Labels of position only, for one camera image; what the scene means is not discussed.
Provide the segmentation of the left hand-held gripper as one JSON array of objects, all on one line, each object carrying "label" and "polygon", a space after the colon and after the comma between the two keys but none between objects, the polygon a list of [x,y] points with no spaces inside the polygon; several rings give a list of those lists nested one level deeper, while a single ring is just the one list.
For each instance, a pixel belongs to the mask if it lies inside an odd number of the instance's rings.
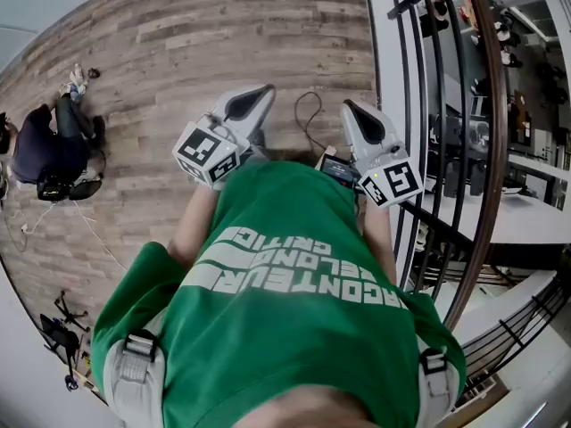
[{"label": "left hand-held gripper", "polygon": [[180,168],[194,181],[220,189],[242,164],[242,156],[276,98],[271,84],[241,86],[223,94],[212,113],[189,121],[172,149]]}]

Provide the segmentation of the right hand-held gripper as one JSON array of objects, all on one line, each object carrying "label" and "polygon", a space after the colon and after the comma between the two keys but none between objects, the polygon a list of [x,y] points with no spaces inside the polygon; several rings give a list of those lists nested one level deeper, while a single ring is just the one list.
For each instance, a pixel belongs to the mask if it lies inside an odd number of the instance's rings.
[{"label": "right hand-held gripper", "polygon": [[389,207],[421,193],[418,169],[399,139],[384,140],[395,132],[391,120],[375,106],[345,100],[341,105],[343,131],[358,173],[355,193],[367,196],[377,207]]}]

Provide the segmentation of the person's right forearm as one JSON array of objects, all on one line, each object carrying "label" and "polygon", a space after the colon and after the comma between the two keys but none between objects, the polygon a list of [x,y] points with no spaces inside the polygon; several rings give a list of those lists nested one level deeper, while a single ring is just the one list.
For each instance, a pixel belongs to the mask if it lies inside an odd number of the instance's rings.
[{"label": "person's right forearm", "polygon": [[393,251],[390,214],[367,198],[363,223],[367,245],[392,285],[397,285],[397,267]]}]

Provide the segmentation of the person's left forearm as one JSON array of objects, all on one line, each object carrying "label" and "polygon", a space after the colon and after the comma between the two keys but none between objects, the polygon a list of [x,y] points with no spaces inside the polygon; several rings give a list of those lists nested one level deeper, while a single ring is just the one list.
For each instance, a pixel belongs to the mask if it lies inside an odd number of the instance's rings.
[{"label": "person's left forearm", "polygon": [[219,191],[198,185],[186,206],[176,232],[167,246],[168,254],[184,270],[193,266],[208,238],[218,199]]}]

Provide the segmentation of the small black monitor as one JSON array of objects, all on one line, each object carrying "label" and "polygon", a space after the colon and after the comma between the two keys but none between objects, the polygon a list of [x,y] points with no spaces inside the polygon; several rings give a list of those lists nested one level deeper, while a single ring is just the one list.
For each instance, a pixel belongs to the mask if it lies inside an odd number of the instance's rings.
[{"label": "small black monitor", "polygon": [[360,179],[359,172],[348,161],[330,154],[323,155],[319,170],[349,189],[355,189]]}]

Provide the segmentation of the black railing with wooden handrail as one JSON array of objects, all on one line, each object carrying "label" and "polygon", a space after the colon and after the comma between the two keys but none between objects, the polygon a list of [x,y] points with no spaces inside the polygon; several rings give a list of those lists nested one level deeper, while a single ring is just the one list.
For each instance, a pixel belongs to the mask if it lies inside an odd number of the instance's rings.
[{"label": "black railing with wooden handrail", "polygon": [[500,45],[487,0],[470,0],[481,36],[486,73],[491,81],[488,139],[478,152],[470,139],[468,61],[458,20],[451,21],[452,56],[459,68],[459,143],[448,135],[445,110],[428,110],[426,69],[434,66],[439,104],[445,104],[443,42],[431,29],[433,53],[426,56],[418,7],[432,0],[365,0],[375,64],[376,107],[387,114],[404,142],[411,166],[426,174],[428,156],[436,156],[434,195],[416,193],[394,212],[393,249],[401,288],[420,290],[425,267],[415,267],[413,254],[418,230],[428,228],[427,253],[442,244],[442,269],[456,251],[466,255],[459,286],[445,314],[445,324],[455,327],[476,287],[492,239],[507,161],[507,92]]}]

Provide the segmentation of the long white table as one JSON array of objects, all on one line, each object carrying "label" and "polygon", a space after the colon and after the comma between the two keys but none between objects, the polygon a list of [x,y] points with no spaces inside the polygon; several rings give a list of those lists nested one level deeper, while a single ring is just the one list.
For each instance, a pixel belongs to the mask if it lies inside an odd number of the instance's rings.
[{"label": "long white table", "polygon": [[[483,196],[466,194],[462,205],[459,231],[473,239]],[[426,193],[422,208],[431,213],[434,195]],[[451,225],[456,199],[443,197],[438,218]],[[495,219],[491,243],[569,244],[571,213],[557,210],[538,199],[519,194],[503,194]]]}]

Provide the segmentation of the clutter of bottles and tools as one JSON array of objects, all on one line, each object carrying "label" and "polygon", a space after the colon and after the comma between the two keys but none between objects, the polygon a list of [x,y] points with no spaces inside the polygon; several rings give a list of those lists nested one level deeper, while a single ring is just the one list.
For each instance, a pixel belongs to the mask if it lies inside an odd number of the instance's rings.
[{"label": "clutter of bottles and tools", "polygon": [[79,63],[70,72],[69,81],[60,88],[60,96],[68,95],[75,103],[80,103],[87,91],[88,75]]}]

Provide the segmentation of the person in green shirt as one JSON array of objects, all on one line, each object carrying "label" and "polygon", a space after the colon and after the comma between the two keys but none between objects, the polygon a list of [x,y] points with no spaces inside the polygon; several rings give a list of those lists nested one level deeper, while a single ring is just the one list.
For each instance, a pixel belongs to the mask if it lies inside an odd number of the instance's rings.
[{"label": "person in green shirt", "polygon": [[95,323],[95,382],[128,428],[232,428],[307,384],[349,392],[379,428],[451,411],[463,350],[427,295],[389,282],[350,189],[265,161],[218,191],[193,266],[147,243]]}]

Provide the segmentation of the black metal railing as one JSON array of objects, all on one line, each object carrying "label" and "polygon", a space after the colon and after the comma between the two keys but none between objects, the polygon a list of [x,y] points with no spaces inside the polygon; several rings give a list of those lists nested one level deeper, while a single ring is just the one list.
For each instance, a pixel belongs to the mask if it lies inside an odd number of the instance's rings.
[{"label": "black metal railing", "polygon": [[554,276],[514,313],[495,320],[487,331],[465,343],[464,392],[481,387],[523,351],[571,300],[571,281]]}]

